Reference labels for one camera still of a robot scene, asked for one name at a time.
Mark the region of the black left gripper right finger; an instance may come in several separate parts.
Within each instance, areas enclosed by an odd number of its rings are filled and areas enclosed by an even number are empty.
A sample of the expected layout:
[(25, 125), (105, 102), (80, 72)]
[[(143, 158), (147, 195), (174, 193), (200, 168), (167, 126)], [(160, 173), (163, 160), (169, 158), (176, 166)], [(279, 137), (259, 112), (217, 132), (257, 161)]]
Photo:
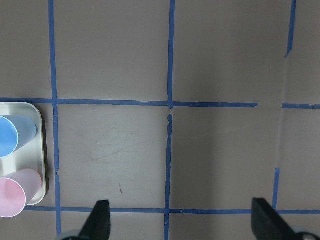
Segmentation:
[(302, 240), (264, 198), (251, 201), (251, 229), (257, 240)]

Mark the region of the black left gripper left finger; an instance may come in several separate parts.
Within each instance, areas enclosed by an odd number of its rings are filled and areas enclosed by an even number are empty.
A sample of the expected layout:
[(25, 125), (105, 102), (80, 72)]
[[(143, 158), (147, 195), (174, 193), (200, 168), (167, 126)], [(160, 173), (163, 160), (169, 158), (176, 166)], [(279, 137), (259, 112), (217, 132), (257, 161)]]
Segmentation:
[(82, 227), (80, 240), (108, 240), (111, 234), (111, 212), (108, 200), (96, 202), (91, 214)]

